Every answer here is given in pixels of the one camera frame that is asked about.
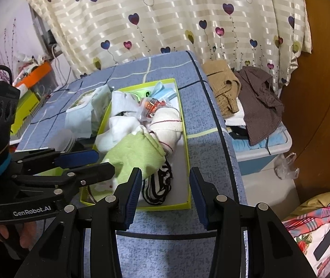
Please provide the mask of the person's left hand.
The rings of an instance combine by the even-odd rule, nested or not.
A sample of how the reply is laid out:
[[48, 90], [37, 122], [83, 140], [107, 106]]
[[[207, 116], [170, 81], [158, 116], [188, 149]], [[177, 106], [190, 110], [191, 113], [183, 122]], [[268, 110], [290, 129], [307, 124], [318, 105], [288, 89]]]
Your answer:
[[[24, 223], [23, 228], [19, 231], [20, 246], [24, 249], [30, 249], [34, 244], [36, 232], [37, 223], [35, 221]], [[6, 226], [0, 225], [0, 235], [4, 239], [9, 238], [9, 231]]]

